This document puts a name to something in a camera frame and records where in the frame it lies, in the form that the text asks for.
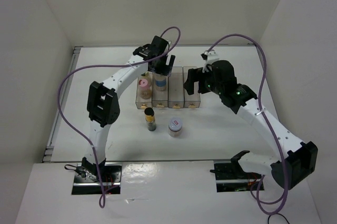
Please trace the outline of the silver lid blue label bottle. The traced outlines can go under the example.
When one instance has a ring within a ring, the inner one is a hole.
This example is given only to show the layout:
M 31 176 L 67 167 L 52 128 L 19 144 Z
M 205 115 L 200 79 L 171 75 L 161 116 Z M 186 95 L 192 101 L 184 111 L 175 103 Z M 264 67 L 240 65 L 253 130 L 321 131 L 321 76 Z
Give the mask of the silver lid blue label bottle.
M 157 91 L 165 91 L 167 89 L 167 76 L 155 73 L 154 87 Z

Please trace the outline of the yellow lid spice bottle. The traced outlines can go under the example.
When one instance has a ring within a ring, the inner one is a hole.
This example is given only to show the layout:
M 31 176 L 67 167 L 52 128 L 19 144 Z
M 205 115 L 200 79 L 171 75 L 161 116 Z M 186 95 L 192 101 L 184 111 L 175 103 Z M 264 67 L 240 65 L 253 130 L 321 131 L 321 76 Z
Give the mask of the yellow lid spice bottle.
M 141 77 L 143 79 L 147 79 L 148 81 L 151 80 L 151 76 L 150 76 L 149 72 L 145 72 L 145 73 L 141 74 Z

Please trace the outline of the pink lid spice bottle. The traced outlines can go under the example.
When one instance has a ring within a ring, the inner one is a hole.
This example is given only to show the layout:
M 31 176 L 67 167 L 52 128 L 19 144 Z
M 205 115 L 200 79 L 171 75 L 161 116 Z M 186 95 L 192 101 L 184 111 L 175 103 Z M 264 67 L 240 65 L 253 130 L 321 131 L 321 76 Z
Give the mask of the pink lid spice bottle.
M 151 83 L 146 78 L 141 78 L 138 81 L 138 92 L 142 99 L 150 99 L 152 97 Z

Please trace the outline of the black gold pepper bottle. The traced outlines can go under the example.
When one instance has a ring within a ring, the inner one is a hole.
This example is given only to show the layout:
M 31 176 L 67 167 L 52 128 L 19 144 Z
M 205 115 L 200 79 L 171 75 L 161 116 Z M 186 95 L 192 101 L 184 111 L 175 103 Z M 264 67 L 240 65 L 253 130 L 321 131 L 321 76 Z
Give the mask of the black gold pepper bottle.
M 145 121 L 147 124 L 147 129 L 149 131 L 155 131 L 156 130 L 156 122 L 155 122 L 155 113 L 152 108 L 146 108 L 144 110 L 145 114 Z

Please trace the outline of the short jar red label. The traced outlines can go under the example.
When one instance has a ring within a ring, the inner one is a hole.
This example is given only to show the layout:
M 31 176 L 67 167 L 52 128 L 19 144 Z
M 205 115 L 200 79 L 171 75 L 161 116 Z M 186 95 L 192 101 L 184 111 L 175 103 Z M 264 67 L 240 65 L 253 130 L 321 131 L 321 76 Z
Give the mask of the short jar red label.
M 171 137 L 178 137 L 182 133 L 183 122 L 181 118 L 173 117 L 168 123 L 168 133 Z

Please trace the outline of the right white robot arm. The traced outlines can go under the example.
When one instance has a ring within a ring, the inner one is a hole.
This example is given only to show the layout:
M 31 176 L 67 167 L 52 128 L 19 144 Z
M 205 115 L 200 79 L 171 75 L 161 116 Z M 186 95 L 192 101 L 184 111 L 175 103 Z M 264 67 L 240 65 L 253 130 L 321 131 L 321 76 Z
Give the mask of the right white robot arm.
M 213 92 L 232 112 L 247 122 L 276 153 L 276 157 L 241 151 L 231 159 L 231 174 L 236 178 L 248 172 L 271 175 L 283 189 L 291 190 L 315 170 L 318 148 L 292 134 L 264 106 L 255 92 L 240 84 L 229 61 L 219 60 L 190 69 L 184 83 L 189 95 Z

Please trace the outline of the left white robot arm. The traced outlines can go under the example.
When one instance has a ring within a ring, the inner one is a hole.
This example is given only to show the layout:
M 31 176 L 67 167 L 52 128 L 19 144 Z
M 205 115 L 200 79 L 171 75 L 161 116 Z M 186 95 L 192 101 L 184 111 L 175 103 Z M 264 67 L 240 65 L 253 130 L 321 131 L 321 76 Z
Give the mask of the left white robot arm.
M 103 82 L 92 82 L 88 92 L 87 111 L 90 119 L 90 146 L 82 158 L 82 168 L 92 181 L 105 175 L 105 149 L 111 125 L 120 114 L 119 98 L 141 74 L 152 72 L 168 76 L 175 60 L 167 60 L 169 41 L 155 36 L 150 44 L 136 48 L 123 67 Z

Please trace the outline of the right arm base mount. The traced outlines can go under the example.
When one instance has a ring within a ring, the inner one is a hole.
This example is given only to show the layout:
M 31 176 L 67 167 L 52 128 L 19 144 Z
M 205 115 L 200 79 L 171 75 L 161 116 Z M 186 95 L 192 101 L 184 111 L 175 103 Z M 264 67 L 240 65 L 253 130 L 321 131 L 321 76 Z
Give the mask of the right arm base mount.
M 215 175 L 217 192 L 241 192 L 256 190 L 261 175 L 254 172 L 236 172 L 230 161 L 215 161 L 210 173 Z

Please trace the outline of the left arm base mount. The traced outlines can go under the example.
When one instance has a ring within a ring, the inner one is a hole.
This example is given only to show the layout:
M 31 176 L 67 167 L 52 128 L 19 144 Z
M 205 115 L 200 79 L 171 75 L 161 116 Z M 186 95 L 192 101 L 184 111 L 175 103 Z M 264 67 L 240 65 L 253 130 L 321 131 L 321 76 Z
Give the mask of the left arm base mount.
M 65 170 L 74 171 L 72 195 L 101 194 L 98 178 L 83 169 L 80 163 L 66 164 Z M 102 174 L 103 189 L 107 194 L 120 194 L 122 164 L 107 162 Z

